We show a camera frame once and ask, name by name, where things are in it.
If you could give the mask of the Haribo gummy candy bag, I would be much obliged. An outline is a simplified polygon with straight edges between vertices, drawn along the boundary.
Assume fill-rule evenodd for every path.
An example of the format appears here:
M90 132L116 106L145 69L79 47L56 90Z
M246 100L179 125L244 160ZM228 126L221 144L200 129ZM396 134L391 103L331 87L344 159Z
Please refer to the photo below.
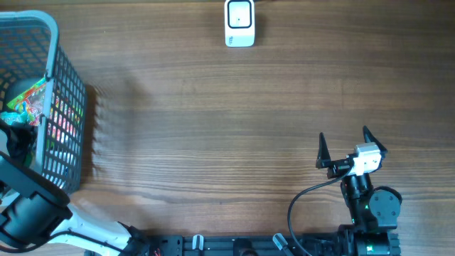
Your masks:
M50 93L50 102L46 102L46 89L50 82L41 78L26 83L26 89L6 102L2 112L26 112L28 123L33 127L41 124L41 119L47 119L46 134L49 136L48 146L57 142L67 147L77 147L82 136L82 121L84 90L69 82L63 85L57 82Z

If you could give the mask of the teal tissue packet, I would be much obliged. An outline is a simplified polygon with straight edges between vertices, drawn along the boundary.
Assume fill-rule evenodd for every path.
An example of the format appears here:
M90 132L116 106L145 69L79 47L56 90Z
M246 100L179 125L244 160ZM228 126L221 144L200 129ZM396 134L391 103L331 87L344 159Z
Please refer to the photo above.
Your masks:
M28 123L28 114L26 112L2 112L1 120L5 121L8 125L12 125L14 122Z

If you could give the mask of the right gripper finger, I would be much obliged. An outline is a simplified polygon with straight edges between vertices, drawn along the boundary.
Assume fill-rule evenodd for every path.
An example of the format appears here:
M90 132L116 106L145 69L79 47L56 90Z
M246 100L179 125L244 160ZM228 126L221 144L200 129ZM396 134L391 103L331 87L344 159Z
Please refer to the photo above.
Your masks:
M319 134L318 155L316 158L316 168L324 169L331 165L331 156L328 150L325 136L323 132Z
M385 157L385 155L387 154L387 148L378 139L375 138L375 136L368 129L367 126L363 127L363 138L366 143L375 143L378 146L378 149L380 150L381 156Z

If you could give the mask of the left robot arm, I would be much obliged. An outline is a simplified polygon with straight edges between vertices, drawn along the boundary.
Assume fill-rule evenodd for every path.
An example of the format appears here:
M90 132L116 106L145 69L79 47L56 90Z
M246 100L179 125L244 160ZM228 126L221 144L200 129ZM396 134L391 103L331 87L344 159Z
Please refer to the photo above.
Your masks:
M1 212L1 251L19 254L60 243L86 255L150 255L147 237L135 227L82 212L54 183L23 165L36 137L30 125L1 123L7 150L1 153L1 185L18 193Z

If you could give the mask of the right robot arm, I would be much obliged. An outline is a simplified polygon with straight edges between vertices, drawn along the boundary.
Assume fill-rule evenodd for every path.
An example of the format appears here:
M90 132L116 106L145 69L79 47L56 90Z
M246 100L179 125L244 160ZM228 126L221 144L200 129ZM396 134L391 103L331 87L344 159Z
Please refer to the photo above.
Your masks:
M333 160L324 134L319 134L316 168L326 169L329 180L341 182L352 221L339 227L337 245L342 255L399 254L391 231L397 228L402 196L393 188L373 186L370 175L382 168L387 149L367 127L363 138L352 154Z

